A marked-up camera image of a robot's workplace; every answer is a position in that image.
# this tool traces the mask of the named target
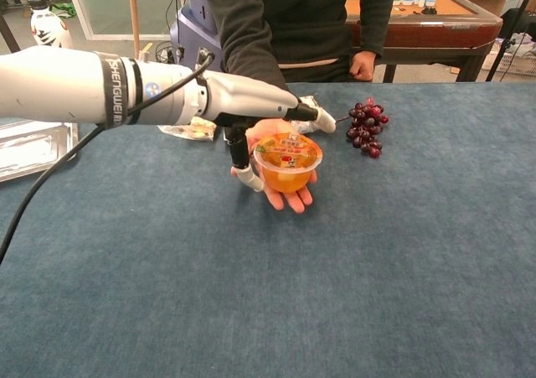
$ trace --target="sleeve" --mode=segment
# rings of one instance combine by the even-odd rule
[[[207,0],[214,14],[225,71],[288,90],[271,50],[262,0]]]
[[[384,53],[385,37],[393,0],[359,0],[361,18],[361,50]]]

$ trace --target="robotic arm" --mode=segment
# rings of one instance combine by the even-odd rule
[[[49,46],[0,56],[0,117],[43,122],[185,125],[193,117],[225,127],[240,180],[263,189],[253,174],[245,131],[265,118],[312,121],[325,132],[335,120],[299,102],[292,93],[243,76],[205,71],[182,89],[128,115],[128,110],[179,82],[192,70]]]

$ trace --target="red grapes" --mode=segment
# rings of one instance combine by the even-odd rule
[[[373,97],[367,97],[364,104],[356,103],[348,114],[352,118],[352,126],[346,132],[348,140],[371,158],[379,158],[383,145],[378,140],[378,135],[389,122],[384,108],[376,104]]]

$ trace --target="orange jelly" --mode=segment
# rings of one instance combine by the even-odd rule
[[[261,139],[254,156],[266,183],[276,191],[290,193],[307,184],[322,161],[322,150],[308,137],[285,132]]]

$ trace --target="cup lid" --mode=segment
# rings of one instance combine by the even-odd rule
[[[299,133],[283,132],[261,139],[255,146],[257,163],[279,173],[306,173],[322,161],[322,150]]]

